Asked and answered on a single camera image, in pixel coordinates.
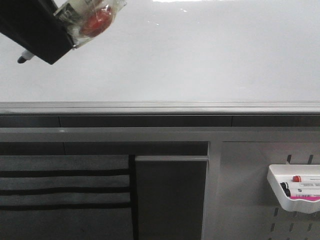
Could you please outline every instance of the black marker cap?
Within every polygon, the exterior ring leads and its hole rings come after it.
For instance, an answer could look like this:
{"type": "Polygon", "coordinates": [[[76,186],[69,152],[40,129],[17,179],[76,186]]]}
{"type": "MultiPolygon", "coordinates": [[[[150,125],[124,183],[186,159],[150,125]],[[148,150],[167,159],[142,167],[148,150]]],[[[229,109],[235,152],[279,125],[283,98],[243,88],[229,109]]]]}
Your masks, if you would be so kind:
{"type": "Polygon", "coordinates": [[[286,184],[286,182],[281,182],[280,185],[283,190],[288,189],[288,184],[286,184]]]}
{"type": "Polygon", "coordinates": [[[287,197],[291,197],[291,192],[289,189],[284,189],[284,193],[287,197]]]}
{"type": "Polygon", "coordinates": [[[19,57],[18,64],[24,64],[27,61],[23,56],[19,57]]]}

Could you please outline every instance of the metal frame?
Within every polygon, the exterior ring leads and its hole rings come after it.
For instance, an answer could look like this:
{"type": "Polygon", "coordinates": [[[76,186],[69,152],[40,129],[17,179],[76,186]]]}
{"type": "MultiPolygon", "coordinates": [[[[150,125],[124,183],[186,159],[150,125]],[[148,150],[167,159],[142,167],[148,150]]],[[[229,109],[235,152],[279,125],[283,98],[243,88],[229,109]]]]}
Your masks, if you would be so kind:
{"type": "Polygon", "coordinates": [[[0,114],[319,114],[315,102],[0,102],[0,114]]]}
{"type": "Polygon", "coordinates": [[[212,240],[218,225],[219,177],[223,144],[320,143],[318,127],[95,127],[0,128],[0,142],[175,142],[208,141],[202,239],[212,240]]]}

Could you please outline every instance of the gray fabric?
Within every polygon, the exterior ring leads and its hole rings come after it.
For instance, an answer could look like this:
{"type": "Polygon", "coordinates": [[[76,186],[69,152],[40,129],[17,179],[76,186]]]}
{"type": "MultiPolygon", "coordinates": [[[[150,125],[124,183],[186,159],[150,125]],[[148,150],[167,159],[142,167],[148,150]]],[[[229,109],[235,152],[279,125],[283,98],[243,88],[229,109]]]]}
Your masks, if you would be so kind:
{"type": "Polygon", "coordinates": [[[0,156],[1,171],[127,169],[128,156],[0,156]]]}
{"type": "MultiPolygon", "coordinates": [[[[0,156],[0,171],[127,169],[128,156],[0,156]]],[[[0,190],[128,187],[128,175],[0,178],[0,190]]],[[[54,193],[0,196],[0,206],[112,204],[129,193],[54,193]]],[[[0,212],[2,240],[132,240],[131,208],[0,212]]]]}
{"type": "Polygon", "coordinates": [[[129,193],[55,193],[26,196],[1,196],[1,206],[57,204],[129,203],[129,193]]]}
{"type": "Polygon", "coordinates": [[[128,175],[0,178],[0,189],[2,190],[60,187],[129,187],[129,185],[128,175]]]}

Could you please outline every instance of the white plastic tray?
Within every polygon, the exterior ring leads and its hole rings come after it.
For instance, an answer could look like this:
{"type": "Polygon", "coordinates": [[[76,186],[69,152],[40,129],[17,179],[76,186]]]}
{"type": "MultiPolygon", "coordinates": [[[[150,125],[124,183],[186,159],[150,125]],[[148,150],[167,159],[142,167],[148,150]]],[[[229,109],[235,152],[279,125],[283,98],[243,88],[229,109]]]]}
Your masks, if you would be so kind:
{"type": "Polygon", "coordinates": [[[267,179],[281,207],[289,212],[297,211],[312,214],[320,211],[320,200],[290,199],[280,183],[292,180],[295,175],[320,175],[320,165],[272,164],[269,166],[267,179]]]}

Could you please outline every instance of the plastic bag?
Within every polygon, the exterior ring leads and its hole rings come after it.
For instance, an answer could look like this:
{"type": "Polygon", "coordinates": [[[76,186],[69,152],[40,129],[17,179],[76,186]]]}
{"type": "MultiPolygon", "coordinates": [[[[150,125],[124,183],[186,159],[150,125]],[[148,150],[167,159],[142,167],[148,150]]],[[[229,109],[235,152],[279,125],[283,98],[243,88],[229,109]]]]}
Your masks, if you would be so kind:
{"type": "Polygon", "coordinates": [[[105,31],[126,4],[126,0],[68,0],[54,16],[79,48],[105,31]]]}

